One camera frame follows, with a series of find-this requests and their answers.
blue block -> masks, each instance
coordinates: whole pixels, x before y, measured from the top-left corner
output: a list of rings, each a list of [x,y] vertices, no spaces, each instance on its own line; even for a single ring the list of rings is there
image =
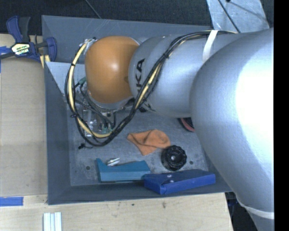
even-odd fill
[[[177,193],[214,183],[215,174],[201,169],[144,175],[144,187],[161,195]]]
[[[151,173],[145,161],[133,162],[119,166],[107,166],[101,159],[96,159],[100,181],[141,180],[142,176]]]

electrical wire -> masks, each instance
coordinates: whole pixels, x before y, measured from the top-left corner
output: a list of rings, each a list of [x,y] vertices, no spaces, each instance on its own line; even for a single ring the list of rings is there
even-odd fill
[[[93,6],[89,3],[88,0],[85,0],[86,3],[89,5],[89,7],[93,10],[93,12],[97,15],[98,18],[101,19],[101,16],[98,14],[98,12],[93,8]]]
[[[186,42],[187,40],[206,38],[209,36],[210,32],[211,31],[208,30],[208,31],[191,33],[191,34],[187,34],[187,35],[178,37],[175,40],[173,40],[171,42],[171,44],[169,45],[168,49],[155,62],[154,66],[150,70],[148,76],[144,80],[144,83],[141,86],[141,88],[137,94],[137,97],[135,98],[135,101],[132,105],[130,113],[118,124],[118,126],[115,129],[113,129],[111,132],[106,133],[106,134],[99,134],[99,133],[91,131],[90,128],[88,127],[88,125],[80,117],[80,115],[76,109],[75,103],[79,103],[79,101],[75,100],[75,89],[73,88],[75,86],[74,81],[73,81],[74,80],[74,69],[76,67],[76,63],[77,63],[80,55],[82,54],[82,52],[86,48],[87,44],[90,43],[91,40],[85,41],[80,46],[79,50],[76,53],[74,60],[71,63],[70,69],[69,69],[68,74],[66,76],[66,82],[65,82],[65,95],[66,95],[66,100],[67,100],[67,103],[69,105],[69,108],[72,111],[71,117],[75,118],[78,130],[79,130],[81,136],[85,139],[85,141],[87,143],[89,143],[90,145],[93,145],[93,146],[103,146],[103,145],[106,145],[109,142],[111,142],[124,129],[124,127],[132,120],[136,111],[146,102],[147,98],[153,92],[153,90],[154,90],[154,88],[158,82],[159,76],[161,74],[161,70],[162,70],[162,67],[164,65],[164,62],[171,56],[172,52],[177,47],[179,47],[181,44]],[[219,34],[225,34],[225,33],[229,33],[229,32],[219,31]],[[83,85],[83,83],[80,85],[80,91],[83,95],[85,95],[85,93],[81,89],[82,85]],[[113,127],[115,127],[115,125],[116,125],[116,117],[114,115]],[[90,141],[85,136],[85,132],[90,134],[92,136],[92,138],[97,143]]]
[[[232,23],[232,25],[235,27],[235,29],[237,30],[238,33],[241,33],[241,31],[238,29],[238,27],[236,26],[236,24],[234,23],[234,21],[232,20],[232,18],[230,17],[230,15],[228,14],[226,8],[223,6],[221,0],[218,0],[218,2],[220,3],[221,7],[223,8],[224,12],[226,13],[226,15],[228,16],[230,22]]]

black floor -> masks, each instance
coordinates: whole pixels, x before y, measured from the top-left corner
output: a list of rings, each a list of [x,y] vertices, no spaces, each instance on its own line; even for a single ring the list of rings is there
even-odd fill
[[[88,0],[104,19],[210,25],[206,0]],[[274,0],[261,0],[270,26],[274,25]],[[31,16],[29,34],[41,35],[41,15],[94,17],[85,0],[0,0],[0,32],[13,15]],[[252,220],[233,195],[227,195],[235,231],[256,231]]]

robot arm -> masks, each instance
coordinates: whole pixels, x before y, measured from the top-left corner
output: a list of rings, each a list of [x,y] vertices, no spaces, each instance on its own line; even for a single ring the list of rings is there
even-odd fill
[[[207,57],[203,57],[209,34],[150,38],[140,45],[135,40],[132,51],[131,45],[121,45],[115,50],[120,52],[115,63],[107,61],[106,65],[99,58],[109,60],[114,55],[113,42],[104,45],[103,54],[86,55],[90,59],[86,61],[87,75],[100,71],[100,76],[87,76],[88,87],[103,82],[103,74],[111,76],[114,65],[117,71],[114,75],[119,76],[116,85],[108,80],[95,88],[106,87],[87,91],[93,102],[96,94],[107,97],[112,90],[118,92],[109,102],[103,99],[95,102],[95,108],[101,113],[115,113],[132,100],[129,116],[117,128],[104,135],[95,132],[92,135],[106,139],[99,145],[110,142],[140,107],[171,117],[191,117],[204,151],[250,213],[258,230],[271,231],[274,230],[273,30],[246,34],[220,32],[205,53]],[[71,71],[68,77],[68,102],[73,106]],[[127,78],[129,90],[123,87]],[[120,101],[119,106],[109,106]],[[82,126],[91,132],[86,124]]]

wooden table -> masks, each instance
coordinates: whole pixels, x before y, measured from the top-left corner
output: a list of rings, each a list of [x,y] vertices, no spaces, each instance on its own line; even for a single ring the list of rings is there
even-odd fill
[[[13,38],[10,35],[0,34],[0,46],[11,46]],[[5,75],[8,66],[13,65],[14,69],[22,71],[22,67],[26,64],[37,67],[38,63],[28,59],[15,59],[2,61],[2,73],[0,74],[0,90],[6,91],[6,86],[1,88],[1,78]],[[23,93],[17,93],[13,88],[9,88],[11,99],[13,97],[21,97]],[[3,99],[7,96],[6,93],[0,93]],[[2,109],[0,118],[13,117],[13,114],[4,116],[5,109]],[[231,219],[229,216],[225,195],[223,193],[204,194],[194,196],[172,197],[162,199],[146,199],[146,200],[128,200],[128,201],[113,201],[113,202],[98,202],[85,204],[69,204],[69,205],[47,205],[47,194],[45,193],[45,174],[39,172],[39,169],[45,170],[45,158],[41,155],[41,151],[35,151],[31,148],[30,152],[26,146],[17,146],[15,148],[10,145],[7,153],[4,147],[2,138],[7,129],[2,129],[0,125],[0,178],[5,172],[5,167],[12,167],[13,172],[31,172],[33,167],[29,161],[41,160],[39,167],[35,171],[26,176],[28,182],[18,181],[19,179],[11,179],[11,185],[14,190],[21,191],[26,189],[26,185],[31,187],[31,191],[36,194],[28,194],[24,196],[24,206],[20,207],[1,207],[0,208],[0,231],[22,230],[35,231],[42,230],[42,217],[45,212],[61,212],[62,225],[64,231],[80,231],[80,230],[137,230],[137,231],[160,231],[160,230],[197,230],[197,231],[232,231]],[[13,153],[18,153],[27,158],[27,163],[17,163],[17,158]],[[4,182],[3,186],[8,186],[8,182]]]

